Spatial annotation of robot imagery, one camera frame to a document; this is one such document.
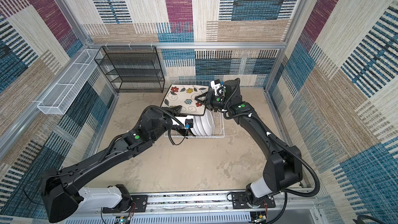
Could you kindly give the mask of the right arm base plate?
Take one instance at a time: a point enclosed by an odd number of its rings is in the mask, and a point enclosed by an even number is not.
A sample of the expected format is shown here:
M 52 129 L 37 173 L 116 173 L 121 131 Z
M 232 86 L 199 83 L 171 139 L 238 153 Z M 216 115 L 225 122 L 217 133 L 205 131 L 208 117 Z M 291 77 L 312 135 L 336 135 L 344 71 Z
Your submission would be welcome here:
M 227 200 L 232 202 L 233 209 L 258 209 L 275 208 L 276 204 L 273 198 L 264 196 L 256 198 L 249 191 L 230 191 L 227 193 Z

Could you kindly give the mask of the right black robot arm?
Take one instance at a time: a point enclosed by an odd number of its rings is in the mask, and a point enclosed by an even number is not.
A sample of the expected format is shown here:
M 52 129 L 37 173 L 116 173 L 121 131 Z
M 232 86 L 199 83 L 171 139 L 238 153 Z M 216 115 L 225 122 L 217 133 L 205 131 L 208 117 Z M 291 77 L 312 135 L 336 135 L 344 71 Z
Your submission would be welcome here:
M 245 194 L 251 207 L 259 206 L 266 197 L 279 192 L 299 197 L 310 198 L 320 191 L 320 180 L 313 168 L 304 161 L 301 151 L 296 146 L 289 146 L 278 138 L 260 119 L 255 108 L 243 100 L 240 93 L 240 79 L 228 80 L 224 83 L 215 81 L 218 89 L 195 97 L 208 110 L 221 112 L 224 119 L 234 120 L 253 138 L 262 150 L 266 164 L 260 179 L 247 185 Z M 303 179 L 306 169 L 314 180 L 314 188 L 310 192 L 291 190 L 290 186 Z

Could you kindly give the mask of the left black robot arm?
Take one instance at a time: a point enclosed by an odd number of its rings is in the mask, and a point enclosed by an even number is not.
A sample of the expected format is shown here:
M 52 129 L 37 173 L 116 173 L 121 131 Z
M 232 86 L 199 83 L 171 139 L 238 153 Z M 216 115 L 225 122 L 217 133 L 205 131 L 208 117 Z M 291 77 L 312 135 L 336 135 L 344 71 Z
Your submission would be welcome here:
M 141 154 L 171 128 L 184 129 L 184 123 L 176 118 L 181 109 L 181 106 L 148 106 L 137 124 L 127 133 L 114 137 L 104 150 L 62 170 L 55 167 L 46 170 L 40 195 L 49 222 L 65 220 L 78 210 L 84 200 L 79 190 L 88 182 Z

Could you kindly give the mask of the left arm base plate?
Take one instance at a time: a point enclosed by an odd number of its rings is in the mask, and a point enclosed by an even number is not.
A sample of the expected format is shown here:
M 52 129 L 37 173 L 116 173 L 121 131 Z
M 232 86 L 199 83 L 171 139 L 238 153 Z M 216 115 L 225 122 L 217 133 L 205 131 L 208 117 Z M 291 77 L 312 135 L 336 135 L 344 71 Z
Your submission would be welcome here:
M 114 208 L 103 208 L 102 214 L 144 213 L 146 211 L 148 195 L 130 195 L 122 198 Z

